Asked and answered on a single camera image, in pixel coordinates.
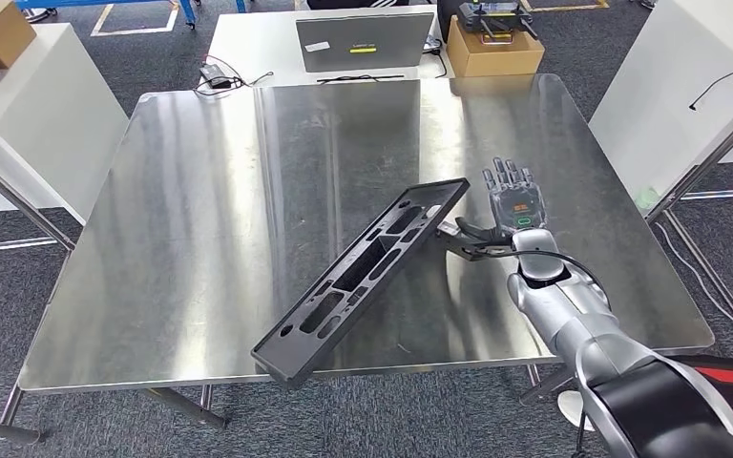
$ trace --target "robot finger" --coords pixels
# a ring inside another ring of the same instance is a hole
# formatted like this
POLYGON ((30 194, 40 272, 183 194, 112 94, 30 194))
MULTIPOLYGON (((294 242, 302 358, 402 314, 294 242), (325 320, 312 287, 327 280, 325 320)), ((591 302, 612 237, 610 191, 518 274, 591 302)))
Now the robot finger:
POLYGON ((529 185, 533 184, 533 174, 530 172, 530 169, 523 167, 521 168, 521 175, 524 176, 524 181, 529 185))
POLYGON ((515 162, 509 159, 505 160, 504 168, 507 171, 507 176, 510 178, 511 185, 515 185, 521 181, 521 175, 518 173, 518 169, 515 168, 515 162))
POLYGON ((495 171, 498 174, 498 182, 502 185, 510 184, 510 180, 507 177, 507 171, 504 170, 504 162, 502 162, 501 157, 494 157, 493 165, 495 166, 495 171))
POLYGON ((488 185, 488 191, 496 188, 495 178, 492 175, 491 169, 482 170, 482 176, 485 178, 485 184, 488 185))

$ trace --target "blue metal frame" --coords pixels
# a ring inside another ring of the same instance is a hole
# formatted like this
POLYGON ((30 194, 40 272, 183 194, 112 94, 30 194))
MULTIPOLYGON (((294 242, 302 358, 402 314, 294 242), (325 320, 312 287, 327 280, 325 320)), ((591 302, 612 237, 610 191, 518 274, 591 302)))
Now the blue metal frame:
MULTIPOLYGON (((109 3, 141 3, 141 2, 157 2, 160 0, 15 0, 15 5, 20 10, 28 8, 63 8, 63 7, 85 7, 91 5, 108 5, 109 3)), ((187 18, 187 24, 195 25, 195 12, 192 11, 190 0, 178 0, 181 9, 187 18)), ((245 4, 243 0, 237 0, 238 10, 242 5, 245 12, 245 4)))

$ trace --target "robotic arm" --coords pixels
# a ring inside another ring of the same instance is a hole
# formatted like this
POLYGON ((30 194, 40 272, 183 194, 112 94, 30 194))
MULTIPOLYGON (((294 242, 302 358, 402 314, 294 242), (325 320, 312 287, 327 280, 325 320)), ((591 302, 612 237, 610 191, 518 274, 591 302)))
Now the robotic arm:
POLYGON ((733 457, 733 411, 723 396, 695 369, 622 332, 594 275, 571 258, 553 256, 558 248, 530 172, 493 162, 496 175, 483 174, 496 226, 480 229, 458 219, 458 227, 440 229, 469 259, 500 257, 493 250, 501 246, 514 250, 505 255, 519 259, 507 278, 513 301, 575 373, 583 410, 611 455, 733 457))

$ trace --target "reflective tabletop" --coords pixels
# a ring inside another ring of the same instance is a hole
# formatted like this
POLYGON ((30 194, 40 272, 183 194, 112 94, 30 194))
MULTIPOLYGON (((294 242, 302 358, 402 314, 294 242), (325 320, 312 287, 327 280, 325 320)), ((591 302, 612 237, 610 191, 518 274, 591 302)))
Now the reflective tabletop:
MULTIPOLYGON (((714 342, 557 76, 177 92, 139 100, 18 383, 267 380, 252 346, 404 189, 467 177, 449 220, 490 226, 494 156, 531 169, 626 332, 665 353, 714 342)), ((554 361, 509 298, 514 266, 429 239, 322 371, 554 361)))

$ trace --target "laptop lid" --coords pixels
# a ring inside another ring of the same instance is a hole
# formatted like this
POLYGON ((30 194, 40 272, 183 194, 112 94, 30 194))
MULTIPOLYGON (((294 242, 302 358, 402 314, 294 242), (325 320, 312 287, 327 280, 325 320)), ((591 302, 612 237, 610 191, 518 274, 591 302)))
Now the laptop lid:
POLYGON ((433 20, 433 12, 299 19, 304 70, 416 67, 433 20))

